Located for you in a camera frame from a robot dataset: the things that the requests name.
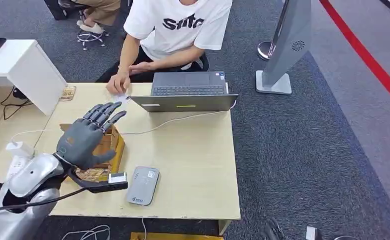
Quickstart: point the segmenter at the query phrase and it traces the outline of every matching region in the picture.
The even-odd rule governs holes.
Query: white charger
[[[26,145],[22,141],[10,141],[5,148],[7,151],[9,151],[13,156],[19,156],[19,157],[30,157],[32,158],[34,155],[34,148],[30,147],[29,145]]]

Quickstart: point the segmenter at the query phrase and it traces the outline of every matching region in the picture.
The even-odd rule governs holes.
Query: printed text on t-shirt
[[[162,24],[164,27],[170,30],[179,30],[181,28],[193,28],[195,29],[196,27],[202,25],[204,22],[203,19],[195,18],[195,14],[192,14],[191,16],[188,16],[187,18],[184,18],[177,22],[176,20],[170,19],[170,18],[164,18],[164,23]]]

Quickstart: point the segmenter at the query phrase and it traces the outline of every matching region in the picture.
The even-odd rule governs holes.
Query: gray robotic hand
[[[126,111],[121,111],[108,120],[119,106],[121,102],[94,106],[65,131],[59,139],[55,154],[83,170],[111,160],[115,156],[114,150],[99,156],[93,155],[92,152],[100,143],[105,131],[126,115]]]

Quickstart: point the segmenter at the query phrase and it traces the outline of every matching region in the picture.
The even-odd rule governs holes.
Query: power bank
[[[146,166],[136,167],[126,200],[129,203],[143,206],[151,204],[158,178],[158,169]]]

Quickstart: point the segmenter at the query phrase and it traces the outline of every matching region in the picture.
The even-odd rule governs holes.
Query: white sneaker
[[[82,29],[83,31],[86,31],[86,32],[92,32],[92,33],[95,33],[95,34],[101,34],[103,33],[103,28],[101,28],[101,26],[99,26],[97,23],[95,23],[94,26],[87,26],[87,25],[80,25],[80,29]]]

